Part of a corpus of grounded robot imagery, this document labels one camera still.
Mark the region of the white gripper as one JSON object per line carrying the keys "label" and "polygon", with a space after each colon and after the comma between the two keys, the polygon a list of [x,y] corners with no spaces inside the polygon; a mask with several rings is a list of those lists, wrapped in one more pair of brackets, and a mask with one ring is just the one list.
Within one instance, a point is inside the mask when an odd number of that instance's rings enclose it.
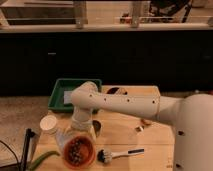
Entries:
{"label": "white gripper", "polygon": [[85,133],[93,141],[96,140],[95,130],[92,123],[92,114],[86,112],[75,112],[71,117],[71,124],[66,128],[68,133]]}

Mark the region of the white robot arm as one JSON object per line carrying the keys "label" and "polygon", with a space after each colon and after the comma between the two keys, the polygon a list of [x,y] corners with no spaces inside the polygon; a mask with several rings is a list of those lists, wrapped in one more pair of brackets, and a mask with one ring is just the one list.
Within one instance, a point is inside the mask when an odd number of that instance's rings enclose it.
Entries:
{"label": "white robot arm", "polygon": [[71,91],[70,101],[79,121],[104,109],[173,126],[173,171],[213,171],[213,95],[106,94],[88,81]]}

